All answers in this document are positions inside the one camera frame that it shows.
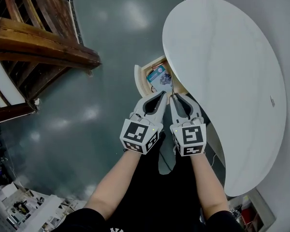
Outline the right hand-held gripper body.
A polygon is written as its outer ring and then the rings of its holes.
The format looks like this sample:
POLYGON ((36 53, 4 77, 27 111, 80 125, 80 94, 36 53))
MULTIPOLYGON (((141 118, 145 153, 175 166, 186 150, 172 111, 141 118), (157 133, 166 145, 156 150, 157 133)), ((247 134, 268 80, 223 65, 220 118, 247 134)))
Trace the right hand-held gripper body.
POLYGON ((173 140, 180 156, 204 153, 206 147, 206 124, 203 117, 170 126, 173 140))

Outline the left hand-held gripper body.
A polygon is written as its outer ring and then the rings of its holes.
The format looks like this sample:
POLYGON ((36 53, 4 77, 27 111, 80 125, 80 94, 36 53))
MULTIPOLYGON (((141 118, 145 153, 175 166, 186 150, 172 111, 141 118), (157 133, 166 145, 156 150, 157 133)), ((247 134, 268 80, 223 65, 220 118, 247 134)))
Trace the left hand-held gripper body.
POLYGON ((161 122, 132 112, 130 118, 125 119, 119 138, 125 150, 146 155, 160 138, 162 129, 161 122))

